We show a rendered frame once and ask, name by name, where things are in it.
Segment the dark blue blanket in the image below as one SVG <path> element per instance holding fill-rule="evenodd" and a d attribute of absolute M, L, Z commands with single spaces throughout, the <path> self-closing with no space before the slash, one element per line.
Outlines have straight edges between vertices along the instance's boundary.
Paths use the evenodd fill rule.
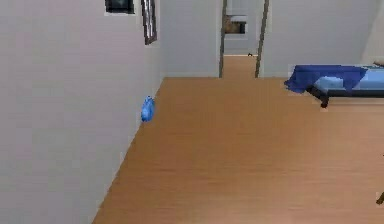
<path fill-rule="evenodd" d="M 290 91 L 303 93 L 320 78 L 331 77 L 341 79 L 344 89 L 351 92 L 366 73 L 366 68 L 352 65 L 296 65 L 284 85 Z"/>

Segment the dark framed picture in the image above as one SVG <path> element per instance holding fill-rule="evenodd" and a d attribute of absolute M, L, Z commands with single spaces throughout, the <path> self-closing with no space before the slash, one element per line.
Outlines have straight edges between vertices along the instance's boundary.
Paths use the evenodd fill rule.
<path fill-rule="evenodd" d="M 105 0 L 105 9 L 108 13 L 133 14 L 133 0 Z"/>

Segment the brown framed picture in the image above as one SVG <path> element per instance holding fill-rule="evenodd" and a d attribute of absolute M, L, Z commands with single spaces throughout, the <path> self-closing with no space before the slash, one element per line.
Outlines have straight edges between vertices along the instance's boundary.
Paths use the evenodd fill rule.
<path fill-rule="evenodd" d="M 227 15 L 225 17 L 226 34 L 245 34 L 247 17 L 245 15 Z"/>

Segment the black frame bed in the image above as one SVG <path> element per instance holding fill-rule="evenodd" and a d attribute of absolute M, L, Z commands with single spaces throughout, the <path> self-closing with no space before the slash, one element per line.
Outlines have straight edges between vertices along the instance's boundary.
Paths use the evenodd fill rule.
<path fill-rule="evenodd" d="M 306 91 L 327 108 L 331 98 L 384 98 L 384 59 L 362 65 L 365 75 L 352 88 L 346 89 L 344 80 L 337 77 L 321 77 Z"/>

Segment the blue bag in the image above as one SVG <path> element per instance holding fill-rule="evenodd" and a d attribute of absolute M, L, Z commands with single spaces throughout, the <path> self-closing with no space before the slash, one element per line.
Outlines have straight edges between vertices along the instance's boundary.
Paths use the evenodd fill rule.
<path fill-rule="evenodd" d="M 155 111 L 155 101 L 152 97 L 147 96 L 144 99 L 142 108 L 141 108 L 141 120 L 143 122 L 151 121 Z"/>

